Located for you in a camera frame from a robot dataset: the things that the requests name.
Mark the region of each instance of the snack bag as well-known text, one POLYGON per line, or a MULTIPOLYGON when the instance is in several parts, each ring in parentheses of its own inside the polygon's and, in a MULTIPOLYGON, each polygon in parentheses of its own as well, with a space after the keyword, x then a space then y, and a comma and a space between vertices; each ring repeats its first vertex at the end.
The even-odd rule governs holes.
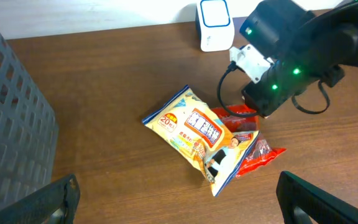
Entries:
MULTIPOLYGON (((248 108, 246 105, 231 105, 228 106, 229 110, 235 113, 254 113, 255 111, 248 108)), ((239 118, 231 116, 223 108, 213 108, 212 111, 221 119, 224 125, 233 132, 235 137, 240 141, 245 141, 250 138, 253 131, 259 129, 259 120, 257 116, 250 118, 239 118)), ((256 170, 260 166, 264 166, 279 154, 283 153, 285 148, 271 148, 262 134, 256 140, 252 147, 249 147, 245 152, 246 157, 240 165, 239 172, 236 177, 240 177, 248 172, 256 170)))
POLYGON ((255 131, 238 140, 188 85, 142 122, 201 171, 214 196, 238 173, 259 135, 255 131))

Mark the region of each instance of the white box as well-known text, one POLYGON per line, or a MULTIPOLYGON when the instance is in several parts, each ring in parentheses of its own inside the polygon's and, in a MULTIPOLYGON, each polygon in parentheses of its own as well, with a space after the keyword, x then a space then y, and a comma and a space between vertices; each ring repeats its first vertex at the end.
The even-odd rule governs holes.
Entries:
POLYGON ((234 24, 225 0, 197 2, 196 28, 204 52, 227 50, 233 44, 234 24))

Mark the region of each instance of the wooden table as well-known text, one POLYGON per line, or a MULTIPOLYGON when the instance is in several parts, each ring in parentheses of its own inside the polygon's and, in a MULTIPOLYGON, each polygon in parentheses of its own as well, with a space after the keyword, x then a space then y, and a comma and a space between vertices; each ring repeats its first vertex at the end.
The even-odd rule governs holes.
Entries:
MULTIPOLYGON (((201 173, 140 122, 186 84, 219 106, 229 52, 202 52, 193 22, 9 43, 56 112, 53 179, 76 174, 76 223, 281 223, 275 188, 283 170, 358 207, 358 68, 344 67, 345 78, 327 90, 327 112, 304 114, 288 101, 262 120, 268 142, 287 152, 214 198, 201 173)), ((245 44, 237 35, 234 45, 245 44)), ((230 74, 224 100, 241 103, 248 82, 230 74)), ((316 85, 300 103, 324 108, 316 85)))

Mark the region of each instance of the white bracket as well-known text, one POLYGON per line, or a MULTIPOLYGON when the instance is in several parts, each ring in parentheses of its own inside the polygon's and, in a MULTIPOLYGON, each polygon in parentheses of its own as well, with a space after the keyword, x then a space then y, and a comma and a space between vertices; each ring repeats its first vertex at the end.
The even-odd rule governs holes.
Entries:
POLYGON ((264 59, 264 56, 252 45, 246 45, 243 49, 232 47, 229 50, 230 61, 235 62, 255 84, 260 81, 262 75, 274 63, 271 58, 264 59))

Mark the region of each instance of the red plastic wrapper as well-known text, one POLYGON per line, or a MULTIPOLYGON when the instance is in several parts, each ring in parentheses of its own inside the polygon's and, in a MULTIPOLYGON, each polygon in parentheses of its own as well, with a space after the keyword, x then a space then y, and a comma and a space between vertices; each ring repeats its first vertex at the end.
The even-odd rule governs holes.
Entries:
MULTIPOLYGON (((246 105, 232 105, 228 108, 235 113, 255 113, 254 110, 246 105)), ((223 108, 212 109, 224 125, 238 138, 240 141, 246 140, 249 131, 259 130, 259 118, 257 116, 250 118, 239 118, 231 116, 223 108)), ((266 139, 260 134, 257 142, 249 149, 248 156, 242 161, 239 172, 236 177, 240 177, 248 172, 255 170, 260 166, 268 164, 279 154, 283 153, 285 148, 271 148, 266 139)))

